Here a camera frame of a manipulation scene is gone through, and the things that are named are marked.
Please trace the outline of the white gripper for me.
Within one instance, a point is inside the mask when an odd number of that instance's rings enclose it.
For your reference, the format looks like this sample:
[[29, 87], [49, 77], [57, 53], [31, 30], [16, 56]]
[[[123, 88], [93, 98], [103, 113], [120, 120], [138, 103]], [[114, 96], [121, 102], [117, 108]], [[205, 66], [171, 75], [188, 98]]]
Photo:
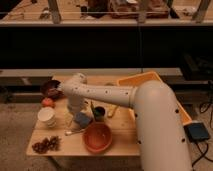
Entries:
[[67, 100], [67, 109], [65, 113], [65, 123], [67, 127], [78, 127], [74, 121], [75, 115], [84, 109], [84, 99], [80, 97], [73, 97]]

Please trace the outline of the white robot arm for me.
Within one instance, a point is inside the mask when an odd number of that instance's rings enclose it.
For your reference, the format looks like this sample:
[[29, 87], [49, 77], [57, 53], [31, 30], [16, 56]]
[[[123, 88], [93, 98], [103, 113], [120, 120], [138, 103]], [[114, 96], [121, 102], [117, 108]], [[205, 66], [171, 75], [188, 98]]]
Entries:
[[68, 109], [79, 111], [85, 98], [131, 108], [143, 171], [192, 171], [181, 108], [164, 82], [149, 80], [138, 86], [89, 85], [81, 73], [62, 82]]

